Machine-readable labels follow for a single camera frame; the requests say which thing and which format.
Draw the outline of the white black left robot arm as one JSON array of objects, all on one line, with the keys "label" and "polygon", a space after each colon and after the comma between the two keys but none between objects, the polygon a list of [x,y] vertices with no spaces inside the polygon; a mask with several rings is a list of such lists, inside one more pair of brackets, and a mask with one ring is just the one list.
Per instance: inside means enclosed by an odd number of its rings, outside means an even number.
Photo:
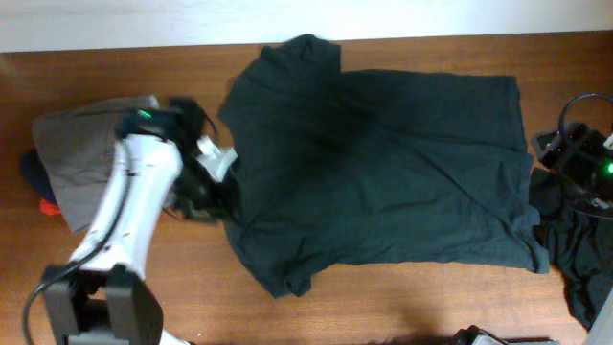
[{"label": "white black left robot arm", "polygon": [[239,214],[237,154],[202,135],[212,119],[193,99],[125,111],[116,129],[110,180],[97,214],[68,264],[50,265],[22,312],[44,300],[57,344],[183,345],[164,328],[146,284],[149,245],[169,195],[185,219],[215,223]]}]

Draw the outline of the dark green t-shirt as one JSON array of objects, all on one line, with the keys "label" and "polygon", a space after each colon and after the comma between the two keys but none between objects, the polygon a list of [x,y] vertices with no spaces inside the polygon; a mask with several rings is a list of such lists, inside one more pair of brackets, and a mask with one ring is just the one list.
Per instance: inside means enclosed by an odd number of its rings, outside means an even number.
[{"label": "dark green t-shirt", "polygon": [[228,240],[274,297],[336,264],[550,267],[514,77],[346,72],[305,34],[264,47],[219,117],[238,155]]}]

